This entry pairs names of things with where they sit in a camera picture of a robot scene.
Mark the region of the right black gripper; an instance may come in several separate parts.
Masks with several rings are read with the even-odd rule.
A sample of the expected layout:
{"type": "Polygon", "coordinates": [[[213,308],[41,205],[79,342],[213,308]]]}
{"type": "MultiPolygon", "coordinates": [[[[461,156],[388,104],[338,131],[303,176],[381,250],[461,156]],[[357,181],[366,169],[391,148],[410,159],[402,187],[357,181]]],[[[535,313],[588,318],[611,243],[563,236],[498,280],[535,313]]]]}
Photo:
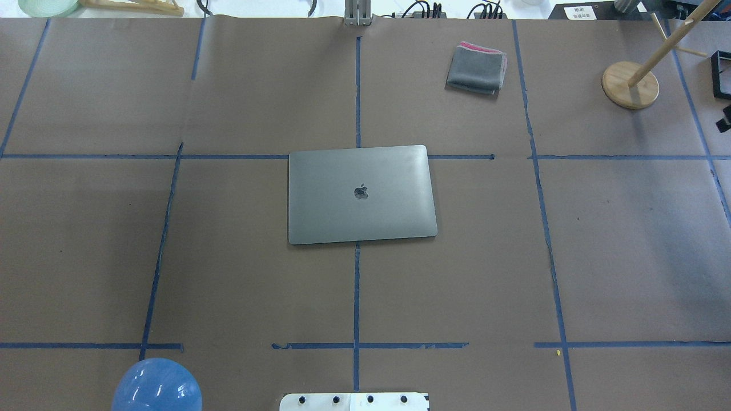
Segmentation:
{"type": "Polygon", "coordinates": [[[731,130],[731,105],[724,107],[722,110],[722,117],[716,122],[716,128],[719,133],[731,130]]]}

